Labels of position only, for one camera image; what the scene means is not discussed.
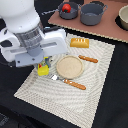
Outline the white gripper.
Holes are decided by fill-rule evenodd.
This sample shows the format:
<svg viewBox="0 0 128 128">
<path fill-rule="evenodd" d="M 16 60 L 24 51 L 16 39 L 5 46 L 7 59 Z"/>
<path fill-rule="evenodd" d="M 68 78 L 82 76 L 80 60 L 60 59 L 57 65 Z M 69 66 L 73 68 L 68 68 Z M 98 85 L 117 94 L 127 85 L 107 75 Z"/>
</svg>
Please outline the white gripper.
<svg viewBox="0 0 128 128">
<path fill-rule="evenodd" d="M 0 31 L 0 51 L 9 66 L 24 67 L 41 63 L 45 57 L 67 52 L 66 32 L 62 28 L 49 28 L 45 32 L 35 29 L 16 37 L 6 28 Z"/>
</svg>

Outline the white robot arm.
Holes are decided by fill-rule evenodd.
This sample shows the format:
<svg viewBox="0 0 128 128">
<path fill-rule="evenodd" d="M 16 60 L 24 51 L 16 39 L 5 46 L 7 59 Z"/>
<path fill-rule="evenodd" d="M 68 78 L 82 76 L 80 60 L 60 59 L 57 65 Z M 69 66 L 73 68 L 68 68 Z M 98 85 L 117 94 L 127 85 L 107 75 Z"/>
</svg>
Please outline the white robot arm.
<svg viewBox="0 0 128 128">
<path fill-rule="evenodd" d="M 62 28 L 43 29 L 34 0 L 0 0 L 0 51 L 17 67 L 41 63 L 45 57 L 67 52 Z"/>
</svg>

